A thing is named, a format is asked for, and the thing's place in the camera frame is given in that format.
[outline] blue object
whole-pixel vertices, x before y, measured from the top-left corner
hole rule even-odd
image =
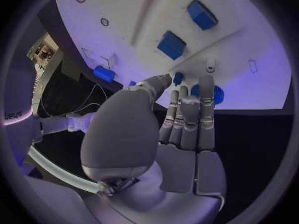
[[[202,29],[207,30],[218,23],[211,11],[198,0],[194,0],[187,8],[192,20]]]
[[[129,86],[134,86],[134,85],[136,85],[136,82],[135,81],[130,81]]]
[[[180,85],[182,83],[183,79],[184,79],[184,75],[180,72],[176,72],[174,79],[173,79],[175,86]]]
[[[185,46],[186,43],[182,39],[168,31],[164,34],[157,48],[175,60],[183,54]]]
[[[191,89],[191,95],[199,98],[199,85],[195,85]],[[218,105],[224,100],[224,92],[219,86],[214,87],[214,104]]]
[[[94,75],[105,81],[112,82],[115,77],[115,72],[105,69],[103,66],[97,66],[94,69]]]

